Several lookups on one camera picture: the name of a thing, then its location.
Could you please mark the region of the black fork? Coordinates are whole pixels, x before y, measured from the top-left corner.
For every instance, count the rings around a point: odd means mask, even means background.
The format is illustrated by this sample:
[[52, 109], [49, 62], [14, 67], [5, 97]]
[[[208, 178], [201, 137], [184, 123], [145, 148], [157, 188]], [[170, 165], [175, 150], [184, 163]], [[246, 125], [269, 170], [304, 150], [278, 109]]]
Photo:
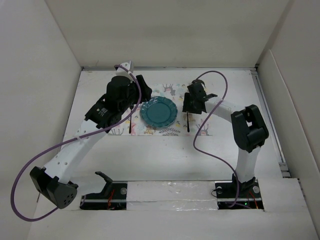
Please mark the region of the black fork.
[[130, 115], [130, 118], [129, 118], [129, 128], [128, 128], [128, 133], [129, 133], [130, 135], [132, 134], [132, 115], [133, 115], [133, 113], [134, 113], [133, 109], [134, 109], [134, 105], [132, 104], [132, 105], [130, 106], [130, 113], [131, 113], [131, 115]]

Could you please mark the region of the teal scalloped plate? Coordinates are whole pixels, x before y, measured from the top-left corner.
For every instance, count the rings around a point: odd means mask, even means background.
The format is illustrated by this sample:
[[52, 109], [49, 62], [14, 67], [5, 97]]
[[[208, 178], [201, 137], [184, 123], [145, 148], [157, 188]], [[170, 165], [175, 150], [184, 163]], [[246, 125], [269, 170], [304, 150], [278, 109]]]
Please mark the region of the teal scalloped plate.
[[154, 96], [141, 105], [139, 113], [141, 119], [148, 126], [163, 129], [175, 122], [178, 108], [171, 99], [164, 96]]

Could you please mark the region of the black spoon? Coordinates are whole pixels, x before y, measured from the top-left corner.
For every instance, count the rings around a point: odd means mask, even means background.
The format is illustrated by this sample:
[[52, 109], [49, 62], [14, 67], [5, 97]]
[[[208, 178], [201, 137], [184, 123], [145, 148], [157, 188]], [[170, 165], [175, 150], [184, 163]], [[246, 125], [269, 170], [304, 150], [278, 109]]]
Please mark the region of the black spoon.
[[190, 124], [189, 124], [189, 113], [186, 112], [186, 124], [187, 124], [187, 132], [190, 132]]

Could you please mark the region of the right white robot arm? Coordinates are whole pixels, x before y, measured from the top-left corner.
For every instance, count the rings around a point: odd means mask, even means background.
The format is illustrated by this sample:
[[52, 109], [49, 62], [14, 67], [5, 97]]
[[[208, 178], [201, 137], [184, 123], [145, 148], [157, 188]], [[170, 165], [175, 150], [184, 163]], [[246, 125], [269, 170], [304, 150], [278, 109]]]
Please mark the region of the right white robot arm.
[[184, 113], [216, 115], [231, 123], [233, 138], [238, 146], [238, 157], [233, 173], [231, 191], [243, 197], [254, 185], [255, 167], [261, 147], [269, 137], [269, 131], [258, 106], [242, 106], [207, 94], [202, 80], [194, 80], [184, 94]]

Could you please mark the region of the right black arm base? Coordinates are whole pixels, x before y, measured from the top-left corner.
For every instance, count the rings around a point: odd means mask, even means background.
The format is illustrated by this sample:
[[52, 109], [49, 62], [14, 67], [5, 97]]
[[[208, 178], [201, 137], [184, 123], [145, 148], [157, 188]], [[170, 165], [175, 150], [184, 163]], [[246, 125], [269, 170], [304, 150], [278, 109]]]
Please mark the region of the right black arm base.
[[240, 183], [238, 192], [234, 176], [232, 180], [215, 181], [211, 195], [216, 198], [219, 210], [264, 209], [260, 186], [255, 177]]

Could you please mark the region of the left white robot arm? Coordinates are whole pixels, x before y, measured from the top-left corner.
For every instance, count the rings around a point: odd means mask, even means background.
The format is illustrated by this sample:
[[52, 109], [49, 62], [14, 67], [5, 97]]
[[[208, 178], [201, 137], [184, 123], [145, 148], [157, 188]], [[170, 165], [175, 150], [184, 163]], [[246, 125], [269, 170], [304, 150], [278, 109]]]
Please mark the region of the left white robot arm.
[[68, 207], [77, 195], [97, 194], [104, 199], [111, 194], [113, 181], [104, 173], [97, 171], [92, 176], [74, 177], [73, 172], [100, 139], [124, 122], [127, 109], [151, 98], [152, 90], [143, 76], [133, 75], [132, 61], [123, 62], [115, 69], [105, 94], [85, 114], [74, 139], [43, 167], [35, 166], [30, 172], [38, 192], [59, 209]]

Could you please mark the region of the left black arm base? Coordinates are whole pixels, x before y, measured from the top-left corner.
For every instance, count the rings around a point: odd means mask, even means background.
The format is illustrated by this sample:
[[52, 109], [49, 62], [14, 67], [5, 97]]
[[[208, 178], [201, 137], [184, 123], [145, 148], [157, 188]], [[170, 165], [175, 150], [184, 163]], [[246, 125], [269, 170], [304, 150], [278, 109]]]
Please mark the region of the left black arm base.
[[81, 197], [79, 208], [87, 211], [119, 211], [127, 209], [127, 181], [113, 181], [100, 171], [95, 172], [105, 181], [103, 189], [98, 193], [90, 193]]

